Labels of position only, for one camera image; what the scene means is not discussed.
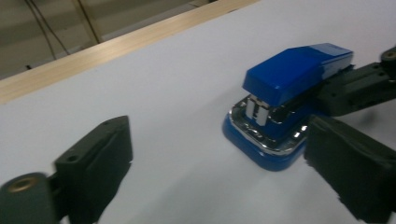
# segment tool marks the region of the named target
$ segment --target wooden plank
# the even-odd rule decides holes
[[[219,0],[85,49],[58,61],[3,79],[0,81],[0,104],[5,104],[25,94],[40,90],[131,51],[141,49],[170,35],[177,34],[258,1]]]

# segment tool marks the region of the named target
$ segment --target white table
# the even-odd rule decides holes
[[[221,132],[247,69],[330,42],[358,67],[396,44],[396,2],[265,0],[0,105],[0,182],[51,163],[128,115],[132,169],[100,223],[356,223],[303,158],[268,172]],[[396,148],[396,102],[342,118]]]

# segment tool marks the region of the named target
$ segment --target blue plastic base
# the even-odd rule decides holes
[[[274,156],[261,151],[250,143],[230,122],[227,115],[222,125],[224,135],[261,168],[269,171],[281,171],[291,166],[304,152],[305,143],[300,144],[291,154],[287,156]]]

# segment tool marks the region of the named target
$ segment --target table surface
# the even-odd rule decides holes
[[[246,71],[283,49],[329,42],[354,50],[357,67],[378,61],[396,44],[394,8],[393,0],[259,1],[6,101],[0,182],[53,173],[51,163],[97,124],[128,115],[134,162],[101,224],[356,223],[303,158],[265,171],[221,124],[248,94]],[[340,119],[396,148],[395,104]]]

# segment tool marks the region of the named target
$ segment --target cable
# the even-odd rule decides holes
[[[31,4],[33,5],[33,7],[35,8],[35,10],[37,11],[38,15],[41,17],[41,20],[44,22],[44,24],[47,26],[47,28],[49,29],[49,31],[53,34],[53,36],[55,37],[55,39],[58,41],[58,43],[61,45],[62,49],[64,50],[64,52],[67,55],[70,55],[69,51],[67,51],[66,47],[64,46],[64,43],[62,43],[61,39],[55,34],[55,32],[53,32],[52,28],[50,27],[50,25],[48,24],[46,18],[43,16],[43,14],[41,13],[41,10],[38,8],[38,6],[35,4],[35,2],[33,0],[30,0]]]
[[[35,14],[35,11],[33,10],[32,6],[29,4],[29,1],[25,0],[25,3],[30,8],[30,11],[32,12],[33,16],[35,17],[35,21],[37,22],[38,26],[40,27],[41,33],[43,33],[44,37],[46,38],[46,41],[49,46],[49,50],[50,50],[53,60],[57,60],[57,58],[55,57],[55,52],[54,52],[53,47],[50,43],[49,37],[47,36],[46,31],[44,30],[43,25],[41,24],[40,20],[38,19],[37,15]]]

